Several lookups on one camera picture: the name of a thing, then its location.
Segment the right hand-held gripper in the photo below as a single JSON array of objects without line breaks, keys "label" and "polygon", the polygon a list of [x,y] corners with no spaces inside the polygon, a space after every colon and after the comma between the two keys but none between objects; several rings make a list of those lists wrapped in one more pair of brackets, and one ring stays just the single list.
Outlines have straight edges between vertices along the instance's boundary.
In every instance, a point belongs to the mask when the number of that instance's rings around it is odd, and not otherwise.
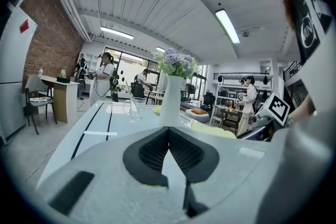
[{"label": "right hand-held gripper", "polygon": [[284,127],[290,106],[274,93],[259,111],[251,117],[251,129],[238,135],[241,140],[269,140],[275,132]]}]

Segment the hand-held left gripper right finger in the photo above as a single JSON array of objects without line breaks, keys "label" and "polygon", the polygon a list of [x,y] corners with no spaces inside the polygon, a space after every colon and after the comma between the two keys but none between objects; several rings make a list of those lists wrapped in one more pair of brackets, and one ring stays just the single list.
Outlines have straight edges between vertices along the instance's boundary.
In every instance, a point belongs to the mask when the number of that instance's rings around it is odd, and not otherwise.
[{"label": "hand-held left gripper right finger", "polygon": [[206,181],[219,163],[219,153],[211,145],[169,127],[169,150],[190,183]]}]

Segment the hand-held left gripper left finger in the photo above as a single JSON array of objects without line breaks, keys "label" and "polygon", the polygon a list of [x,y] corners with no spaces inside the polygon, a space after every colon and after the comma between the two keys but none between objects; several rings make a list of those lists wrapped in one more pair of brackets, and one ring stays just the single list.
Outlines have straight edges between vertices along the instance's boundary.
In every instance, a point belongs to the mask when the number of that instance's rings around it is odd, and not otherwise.
[{"label": "hand-held left gripper left finger", "polygon": [[169,128],[163,127],[129,145],[123,152],[123,164],[138,182],[167,187],[168,178],[162,174],[165,156],[169,150]]}]

